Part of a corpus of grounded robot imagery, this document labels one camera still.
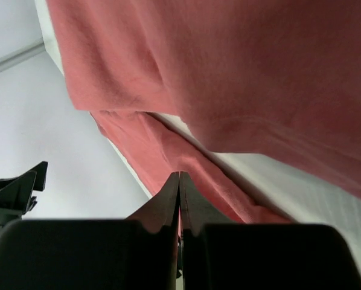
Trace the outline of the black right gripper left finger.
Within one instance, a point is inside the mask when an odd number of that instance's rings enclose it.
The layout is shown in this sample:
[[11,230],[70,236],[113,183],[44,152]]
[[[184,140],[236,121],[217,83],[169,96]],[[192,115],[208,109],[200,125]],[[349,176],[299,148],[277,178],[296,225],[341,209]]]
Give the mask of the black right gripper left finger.
[[126,219],[35,220],[0,233],[0,289],[174,289],[179,174]]

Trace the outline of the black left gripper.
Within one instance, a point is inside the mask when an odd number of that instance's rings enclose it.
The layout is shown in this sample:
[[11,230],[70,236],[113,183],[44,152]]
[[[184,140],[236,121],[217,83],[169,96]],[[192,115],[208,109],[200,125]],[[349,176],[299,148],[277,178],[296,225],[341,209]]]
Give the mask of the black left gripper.
[[42,161],[19,176],[0,179],[0,232],[36,206],[33,192],[44,191],[47,170],[48,162]]

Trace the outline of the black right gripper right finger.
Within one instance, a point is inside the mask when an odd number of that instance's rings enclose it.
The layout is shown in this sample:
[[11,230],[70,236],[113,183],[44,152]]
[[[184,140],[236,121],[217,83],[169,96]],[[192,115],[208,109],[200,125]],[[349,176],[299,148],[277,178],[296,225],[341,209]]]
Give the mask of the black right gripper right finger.
[[185,289],[361,289],[342,235],[321,224],[240,224],[179,176]]

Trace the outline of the pink t-shirt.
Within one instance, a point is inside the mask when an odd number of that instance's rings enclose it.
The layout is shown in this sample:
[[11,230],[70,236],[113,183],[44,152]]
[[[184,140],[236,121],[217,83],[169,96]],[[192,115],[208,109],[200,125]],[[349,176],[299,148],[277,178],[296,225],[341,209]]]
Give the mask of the pink t-shirt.
[[190,173],[246,222],[361,215],[361,1],[48,1],[74,106],[143,184]]

